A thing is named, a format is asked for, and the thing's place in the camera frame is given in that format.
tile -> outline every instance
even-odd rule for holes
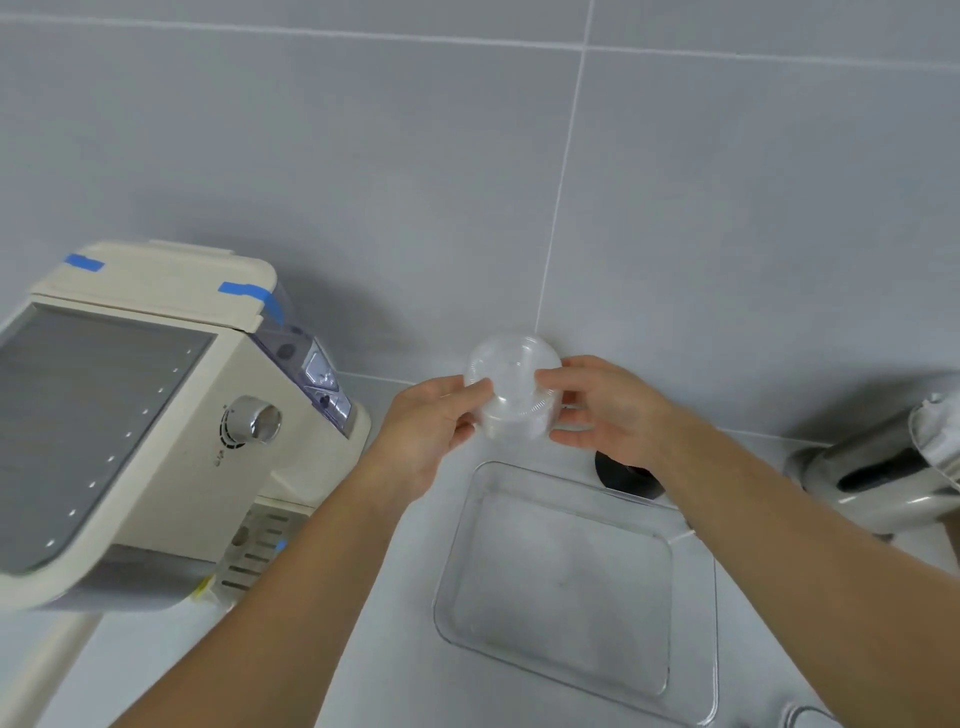
[[[591,52],[540,334],[833,442],[956,381],[960,75]]]
[[[580,42],[588,0],[0,0],[0,11]]]
[[[190,599],[159,612],[106,614],[36,728],[112,725],[223,615]]]
[[[232,248],[274,263],[339,370],[462,371],[535,323],[578,62],[0,25],[2,255],[34,277],[105,237]]]
[[[590,42],[956,62],[958,28],[953,0],[596,0]]]
[[[0,614],[0,699],[57,622],[53,612]]]

glass dish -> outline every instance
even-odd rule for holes
[[[485,463],[434,621],[450,643],[641,711],[716,712],[713,557],[673,508]]]

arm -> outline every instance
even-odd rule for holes
[[[551,438],[649,469],[848,728],[960,716],[960,581],[881,543],[626,370],[573,357]]]
[[[114,728],[307,728],[406,507],[473,434],[488,380],[397,395],[380,435],[256,586]]]

appliance lid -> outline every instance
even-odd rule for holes
[[[0,571],[63,553],[214,338],[40,304],[0,332]]]

blue tape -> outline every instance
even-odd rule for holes
[[[263,302],[263,309],[269,313],[274,320],[283,326],[283,307],[280,302],[274,298],[274,294],[266,288],[261,288],[252,283],[231,283],[224,281],[217,289],[220,293],[226,293],[230,296],[250,296]]]
[[[103,260],[94,260],[92,257],[80,255],[79,253],[68,255],[63,259],[63,262],[67,265],[72,265],[74,268],[82,268],[90,273],[96,273],[106,265]]]

